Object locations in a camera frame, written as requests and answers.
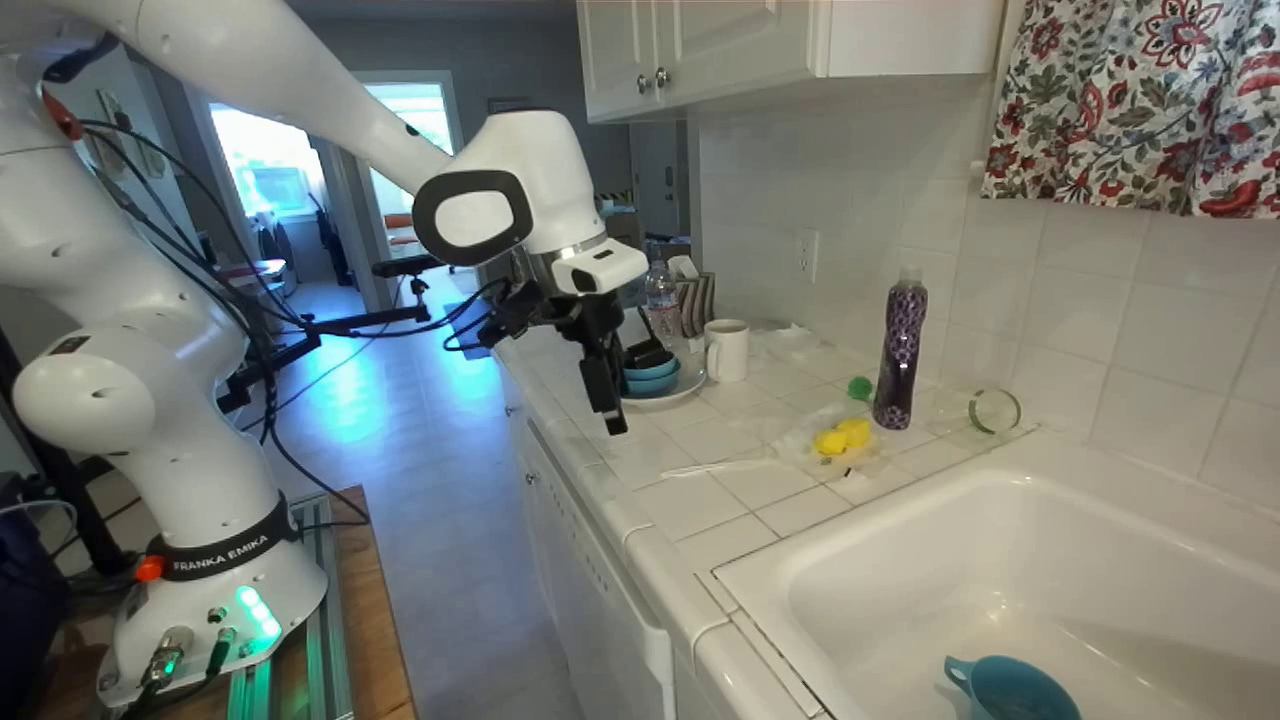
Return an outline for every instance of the tile backsplash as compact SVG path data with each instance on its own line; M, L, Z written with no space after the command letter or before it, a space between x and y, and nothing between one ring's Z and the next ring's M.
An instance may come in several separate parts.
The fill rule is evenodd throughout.
M988 85L698 111L721 313L875 354L921 266L928 375L1280 512L1280 224L978 199Z

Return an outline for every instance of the white tile countertop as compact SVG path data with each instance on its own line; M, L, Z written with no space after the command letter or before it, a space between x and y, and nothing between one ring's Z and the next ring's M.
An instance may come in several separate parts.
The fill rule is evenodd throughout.
M627 407L627 435L603 432L577 375L582 348L553 329L499 354L600 538L741 716L825 716L825 702L737 607L715 569L1000 445L967 422L967 393L925 382L911 432L875 427L865 461L818 463L812 432L855 410L846 387L875 371L806 329L751 329L744 382Z

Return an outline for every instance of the kitchen sink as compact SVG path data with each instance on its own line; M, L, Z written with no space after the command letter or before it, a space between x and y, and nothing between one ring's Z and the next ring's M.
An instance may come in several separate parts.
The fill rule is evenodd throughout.
M1280 706L1280 521L1038 432L721 578L842 720L963 716L945 655L1015 655L1081 716Z

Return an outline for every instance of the soap dispenser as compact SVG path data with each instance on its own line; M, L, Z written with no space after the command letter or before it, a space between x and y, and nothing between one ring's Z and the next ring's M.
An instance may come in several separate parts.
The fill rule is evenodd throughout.
M925 313L928 313L928 288L925 288L921 271L910 266L888 288L883 354L880 354L880 382L875 382L875 399L873 399L875 422L893 427L893 432L911 422Z

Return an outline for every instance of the floral curtain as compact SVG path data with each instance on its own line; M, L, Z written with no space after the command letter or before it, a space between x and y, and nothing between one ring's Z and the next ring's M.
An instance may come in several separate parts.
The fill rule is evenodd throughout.
M1280 216L1280 0L1030 0L986 195Z

